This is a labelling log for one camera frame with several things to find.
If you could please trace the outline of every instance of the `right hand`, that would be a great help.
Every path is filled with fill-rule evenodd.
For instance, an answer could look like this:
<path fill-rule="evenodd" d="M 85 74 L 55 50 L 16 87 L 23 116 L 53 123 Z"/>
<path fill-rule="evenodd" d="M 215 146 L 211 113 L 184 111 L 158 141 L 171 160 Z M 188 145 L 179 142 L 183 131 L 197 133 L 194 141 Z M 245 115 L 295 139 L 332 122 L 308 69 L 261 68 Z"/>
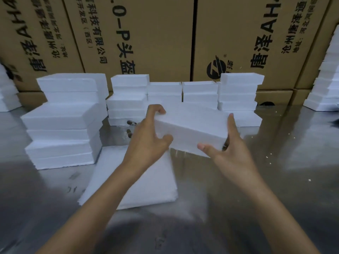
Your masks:
<path fill-rule="evenodd" d="M 228 116 L 227 127 L 230 144 L 225 151 L 219 151 L 203 143 L 199 143 L 197 147 L 214 161 L 225 177 L 245 193 L 250 193 L 262 185 L 263 179 L 249 149 L 240 137 L 232 113 Z"/>

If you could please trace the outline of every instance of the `black logo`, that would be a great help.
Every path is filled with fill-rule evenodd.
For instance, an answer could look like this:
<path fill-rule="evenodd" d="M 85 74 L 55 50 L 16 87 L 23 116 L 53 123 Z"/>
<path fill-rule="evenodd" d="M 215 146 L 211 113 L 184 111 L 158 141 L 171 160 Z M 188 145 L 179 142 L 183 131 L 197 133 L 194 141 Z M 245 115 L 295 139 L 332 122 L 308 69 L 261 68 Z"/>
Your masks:
<path fill-rule="evenodd" d="M 226 64 L 224 61 L 220 60 L 217 55 L 215 55 L 215 60 L 207 66 L 207 76 L 211 79 L 219 79 L 221 77 L 221 73 L 226 72 Z"/>

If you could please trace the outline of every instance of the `brown cardboard box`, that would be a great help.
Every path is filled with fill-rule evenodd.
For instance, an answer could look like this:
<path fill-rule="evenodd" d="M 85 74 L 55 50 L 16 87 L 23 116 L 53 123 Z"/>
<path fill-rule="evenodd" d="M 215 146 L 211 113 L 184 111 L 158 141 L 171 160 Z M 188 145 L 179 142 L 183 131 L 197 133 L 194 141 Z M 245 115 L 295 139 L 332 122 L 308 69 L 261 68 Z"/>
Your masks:
<path fill-rule="evenodd" d="M 259 89 L 293 89 L 328 1 L 198 0 L 193 80 L 256 72 Z"/>
<path fill-rule="evenodd" d="M 64 0 L 87 73 L 189 81 L 194 0 Z"/>
<path fill-rule="evenodd" d="M 2 62 L 19 91 L 40 91 L 37 77 L 83 73 L 62 0 L 0 2 Z"/>
<path fill-rule="evenodd" d="M 270 105 L 287 105 L 291 99 L 291 90 L 280 91 L 257 91 L 255 101 L 258 105 L 270 106 Z"/>
<path fill-rule="evenodd" d="M 293 89 L 289 105 L 303 105 L 310 92 L 311 90 L 309 89 Z"/>
<path fill-rule="evenodd" d="M 47 102 L 43 92 L 20 92 L 18 98 L 21 105 L 28 110 L 33 110 Z"/>
<path fill-rule="evenodd" d="M 332 33 L 339 23 L 339 0 L 331 0 L 300 72 L 296 89 L 311 89 L 319 74 L 319 67 L 325 57 L 326 50 L 332 38 Z"/>

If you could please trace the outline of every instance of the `metal table surface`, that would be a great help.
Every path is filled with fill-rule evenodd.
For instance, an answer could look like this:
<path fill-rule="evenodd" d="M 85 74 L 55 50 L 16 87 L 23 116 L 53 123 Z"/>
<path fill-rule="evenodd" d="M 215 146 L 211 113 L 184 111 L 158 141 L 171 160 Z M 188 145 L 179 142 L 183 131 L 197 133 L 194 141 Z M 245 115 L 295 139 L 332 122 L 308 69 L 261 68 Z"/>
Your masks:
<path fill-rule="evenodd" d="M 95 165 L 36 170 L 19 108 L 0 113 L 0 253 L 34 253 L 79 208 Z M 339 250 L 339 113 L 257 107 L 240 128 L 261 175 L 322 253 Z M 100 130 L 103 146 L 126 130 Z M 95 253 L 270 253 L 247 198 L 210 159 L 171 150 L 176 202 L 117 211 Z"/>

